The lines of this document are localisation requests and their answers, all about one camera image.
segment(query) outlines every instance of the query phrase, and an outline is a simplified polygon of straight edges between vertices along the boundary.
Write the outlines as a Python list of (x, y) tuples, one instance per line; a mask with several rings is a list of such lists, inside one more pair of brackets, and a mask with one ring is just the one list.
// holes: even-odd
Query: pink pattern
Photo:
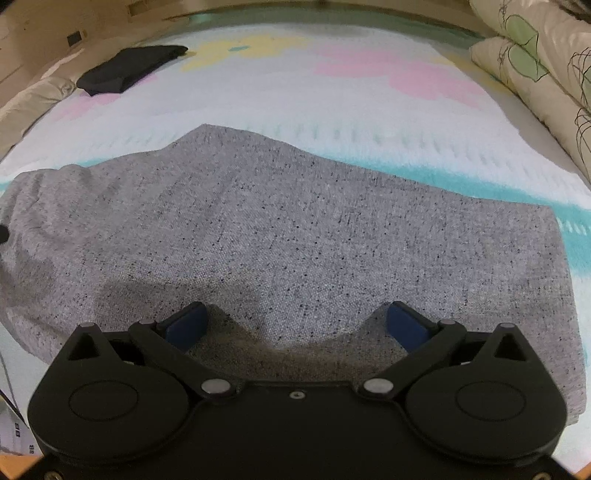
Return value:
[(330, 60), (316, 65), (314, 72), (318, 75), (388, 77), (392, 88), (414, 98), (436, 100), (444, 97), (478, 108), (475, 97), (486, 93), (477, 83), (458, 77), (445, 66), (407, 60), (389, 51), (328, 48), (319, 54)]
[[(141, 79), (132, 88), (151, 83), (157, 79), (155, 74), (148, 75)], [(58, 120), (76, 120), (86, 115), (92, 109), (105, 106), (121, 97), (119, 93), (101, 93), (95, 96), (90, 96), (88, 93), (82, 91), (79, 94), (74, 94), (72, 97), (66, 99), (63, 104), (60, 105), (60, 109), (56, 111), (55, 118)]]

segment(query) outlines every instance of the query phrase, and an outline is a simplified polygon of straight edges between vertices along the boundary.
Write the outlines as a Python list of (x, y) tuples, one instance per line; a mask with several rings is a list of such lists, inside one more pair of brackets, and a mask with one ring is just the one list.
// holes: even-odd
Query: cream pillow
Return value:
[(523, 47), (590, 109), (590, 24), (548, 0), (470, 0), (470, 6), (485, 24)]
[(522, 47), (503, 37), (471, 46), (472, 61), (502, 81), (570, 155), (591, 181), (591, 115), (566, 93), (548, 70)]
[(22, 140), (37, 120), (75, 89), (76, 85), (71, 80), (50, 76), (27, 87), (1, 107), (0, 160)]

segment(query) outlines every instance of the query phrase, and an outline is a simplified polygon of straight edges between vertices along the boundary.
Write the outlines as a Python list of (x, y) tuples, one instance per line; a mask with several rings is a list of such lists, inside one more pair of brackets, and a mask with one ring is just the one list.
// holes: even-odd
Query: bed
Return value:
[[(471, 62), (468, 48), (481, 39), (365, 10), (196, 14), (182, 33), (146, 43), (185, 45), (184, 57), (124, 95), (77, 90), (47, 112), (0, 162), (0, 193), (21, 172), (158, 150), (213, 124), (467, 196), (550, 206), (569, 262), (588, 392), (589, 182), (530, 110)], [(2, 326), (0, 352), (0, 388), (25, 413), (47, 363)], [(591, 462), (589, 403), (555, 453), (572, 472)]]

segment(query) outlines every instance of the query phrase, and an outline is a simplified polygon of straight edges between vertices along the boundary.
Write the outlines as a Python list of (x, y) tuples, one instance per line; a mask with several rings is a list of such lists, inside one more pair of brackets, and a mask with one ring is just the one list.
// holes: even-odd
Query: screw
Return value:
[(201, 384), (201, 389), (210, 395), (221, 395), (229, 392), (231, 388), (230, 382), (223, 378), (210, 378)]
[(294, 400), (303, 400), (306, 397), (306, 394), (300, 390), (295, 390), (290, 393), (290, 398)]
[(370, 378), (363, 384), (364, 389), (376, 395), (385, 395), (392, 391), (394, 384), (386, 378)]
[(57, 472), (47, 472), (43, 476), (43, 480), (63, 480), (63, 477)]

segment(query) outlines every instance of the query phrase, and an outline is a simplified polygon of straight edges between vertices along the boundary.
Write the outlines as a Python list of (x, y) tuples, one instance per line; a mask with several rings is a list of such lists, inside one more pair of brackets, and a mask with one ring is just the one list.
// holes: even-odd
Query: gray fabric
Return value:
[(193, 300), (191, 352), (231, 375), (368, 377), (404, 353), (384, 305), (514, 322), (584, 410), (570, 275), (549, 208), (478, 200), (204, 125), (168, 147), (24, 173), (0, 199), (2, 322), (50, 362), (80, 322), (123, 330)]

